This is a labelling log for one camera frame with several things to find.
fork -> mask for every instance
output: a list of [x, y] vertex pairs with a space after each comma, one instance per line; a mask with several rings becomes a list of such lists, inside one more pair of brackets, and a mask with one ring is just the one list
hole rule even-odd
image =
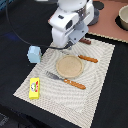
[[62, 80], [63, 82], [67, 83], [67, 84], [70, 84], [72, 86], [75, 86], [77, 88], [80, 88], [80, 89], [86, 89], [86, 87], [82, 84], [79, 84], [79, 83], [76, 83], [74, 81], [71, 81], [71, 80], [68, 80], [68, 79], [62, 79], [60, 77], [58, 77], [57, 75], [49, 72], [49, 71], [46, 71], [46, 75], [51, 78], [51, 79], [54, 79], [54, 80]]

blue cube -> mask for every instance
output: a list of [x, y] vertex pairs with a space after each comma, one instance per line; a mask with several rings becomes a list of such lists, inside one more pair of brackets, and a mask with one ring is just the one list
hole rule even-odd
[[30, 46], [27, 56], [30, 63], [40, 63], [42, 56], [40, 47]]

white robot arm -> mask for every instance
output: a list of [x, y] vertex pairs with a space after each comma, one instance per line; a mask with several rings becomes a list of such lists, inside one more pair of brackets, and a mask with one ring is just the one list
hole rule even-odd
[[52, 28], [53, 43], [64, 47], [68, 43], [77, 43], [87, 32], [87, 25], [93, 20], [92, 0], [36, 0], [56, 2], [58, 8], [49, 19]]

black table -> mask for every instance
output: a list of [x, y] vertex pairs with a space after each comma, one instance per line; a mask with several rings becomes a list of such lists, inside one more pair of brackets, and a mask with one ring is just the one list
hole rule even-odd
[[[34, 0], [16, 0], [9, 7], [10, 20], [16, 32], [32, 44], [49, 46], [51, 26], [47, 20], [57, 5], [44, 5]], [[128, 127], [128, 44], [86, 34], [86, 37], [115, 45], [91, 128]], [[15, 96], [14, 92], [35, 64], [27, 58], [29, 45], [12, 32], [5, 13], [0, 13], [0, 105], [31, 116], [53, 128], [78, 126], [38, 108]]]

metal fork tines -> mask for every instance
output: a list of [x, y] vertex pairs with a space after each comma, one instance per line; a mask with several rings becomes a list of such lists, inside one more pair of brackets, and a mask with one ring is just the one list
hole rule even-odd
[[52, 78], [52, 79], [55, 79], [55, 80], [63, 80], [61, 78], [59, 78], [57, 75], [49, 72], [49, 71], [46, 71], [46, 75], [49, 77], [49, 78]]

